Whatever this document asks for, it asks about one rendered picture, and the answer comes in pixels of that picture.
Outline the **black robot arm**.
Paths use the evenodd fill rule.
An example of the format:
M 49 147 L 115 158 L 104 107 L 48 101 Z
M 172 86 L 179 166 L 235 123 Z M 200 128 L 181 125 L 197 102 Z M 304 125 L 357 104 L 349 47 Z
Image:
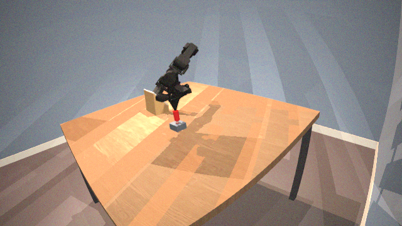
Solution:
M 190 58 L 195 56 L 198 52 L 198 47 L 193 43 L 187 43 L 182 50 L 182 54 L 176 56 L 175 59 L 171 62 L 168 70 L 161 76 L 158 81 L 155 83 L 156 87 L 153 92 L 157 94 L 161 94 L 167 90 L 168 85 L 175 83 L 178 80 L 178 74 L 181 76 L 185 74 L 185 72 L 189 68 Z M 182 72 L 183 71 L 183 72 Z M 177 85 L 173 84 L 171 88 L 171 94 L 177 94 L 179 97 L 183 97 L 187 95 L 189 89 L 189 84 L 181 85 L 180 82 Z

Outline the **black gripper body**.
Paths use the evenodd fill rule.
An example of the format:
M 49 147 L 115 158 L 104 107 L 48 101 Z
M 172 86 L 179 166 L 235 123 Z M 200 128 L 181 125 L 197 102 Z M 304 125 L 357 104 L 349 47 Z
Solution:
M 173 83 L 173 84 L 177 85 L 178 82 L 179 82 L 179 81 L 176 80 L 175 83 Z M 168 85 L 167 90 L 166 90 L 166 93 L 167 93 L 167 94 L 163 94 L 163 93 L 157 94 L 157 95 L 156 95 L 156 101 L 158 101 L 158 102 L 164 102 L 164 101 L 167 101 L 168 99 L 175 99 L 175 96 L 178 97 L 177 94 L 173 94 L 173 95 L 171 94 L 171 88 L 172 88 L 172 85 L 173 85 L 173 84 Z M 189 88 L 189 89 L 190 89 L 190 90 L 187 92 L 187 94 L 192 93 L 191 88 Z

